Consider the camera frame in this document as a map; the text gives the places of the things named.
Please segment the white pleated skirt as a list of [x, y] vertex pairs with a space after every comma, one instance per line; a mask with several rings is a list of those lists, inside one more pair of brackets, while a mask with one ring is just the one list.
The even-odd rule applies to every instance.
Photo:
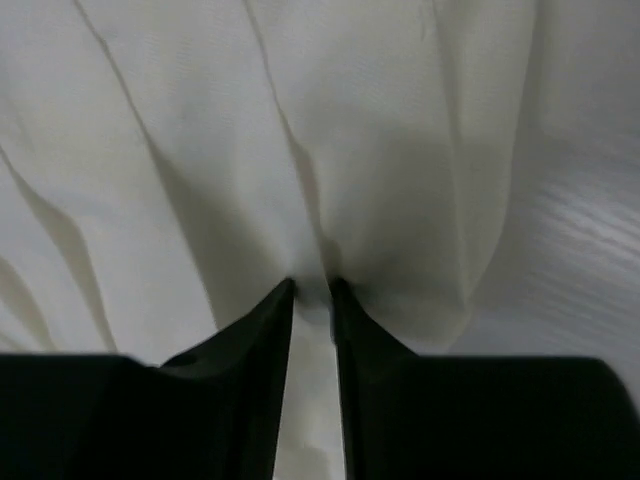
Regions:
[[300, 286], [276, 475], [340, 479], [329, 280], [465, 329], [537, 1], [5, 1], [1, 346], [159, 362]]

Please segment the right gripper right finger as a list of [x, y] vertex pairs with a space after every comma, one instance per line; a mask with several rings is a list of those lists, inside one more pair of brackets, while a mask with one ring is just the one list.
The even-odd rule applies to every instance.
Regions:
[[330, 287], [350, 479], [635, 479], [639, 414], [588, 357], [420, 355]]

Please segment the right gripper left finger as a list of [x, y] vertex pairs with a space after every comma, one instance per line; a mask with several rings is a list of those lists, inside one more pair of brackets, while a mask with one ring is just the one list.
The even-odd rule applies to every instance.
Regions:
[[295, 285], [162, 365], [107, 354], [1, 358], [5, 479], [269, 479]]

